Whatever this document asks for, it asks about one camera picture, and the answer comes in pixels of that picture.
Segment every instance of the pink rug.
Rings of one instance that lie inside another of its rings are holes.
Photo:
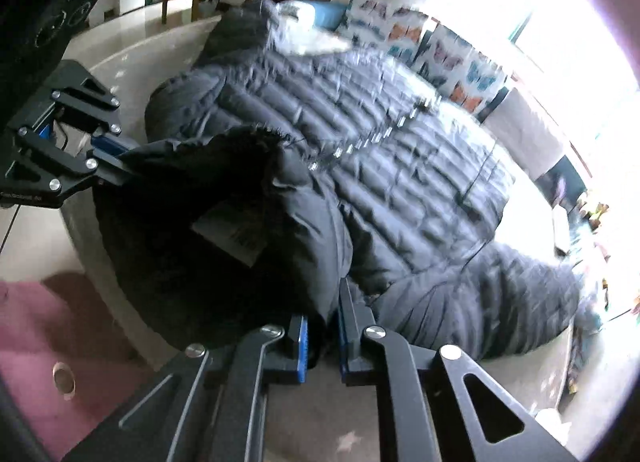
[[[73,371],[71,398],[54,384],[57,362]],[[42,283],[0,281],[0,377],[54,460],[152,373],[84,275],[59,274]]]

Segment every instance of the tiled floor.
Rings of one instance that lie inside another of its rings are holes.
[[[169,3],[168,23],[160,23],[161,6],[154,5],[114,19],[77,36],[65,57],[91,67],[147,37],[190,22],[191,0]],[[0,209],[0,236],[15,208]],[[40,280],[58,272],[82,272],[59,211],[22,207],[2,255],[0,278]],[[580,379],[580,390],[563,410],[571,422],[568,448],[584,458],[601,424],[614,415],[635,376],[640,352],[640,327],[633,316],[612,321],[600,334],[594,354]]]

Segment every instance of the black puffer jacket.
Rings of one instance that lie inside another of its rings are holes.
[[[228,13],[191,72],[146,110],[146,177],[96,193],[105,246],[143,317],[182,347],[302,311],[327,324],[348,276],[378,322],[474,358],[522,353],[566,328],[569,267],[493,241],[514,165],[465,112],[378,52],[278,52],[270,5]],[[244,267],[189,230],[223,199],[259,201],[268,245]]]

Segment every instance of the patterned pillow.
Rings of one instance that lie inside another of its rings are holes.
[[[471,114],[482,111],[507,78],[501,66],[444,25],[433,31],[412,69]]]
[[[351,0],[337,32],[354,45],[380,48],[411,64],[420,44],[426,14],[377,0]]]

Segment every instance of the window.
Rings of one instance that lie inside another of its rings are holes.
[[[628,117],[616,106],[628,105],[638,82],[587,0],[428,0],[423,8],[513,69],[587,163],[602,132]]]

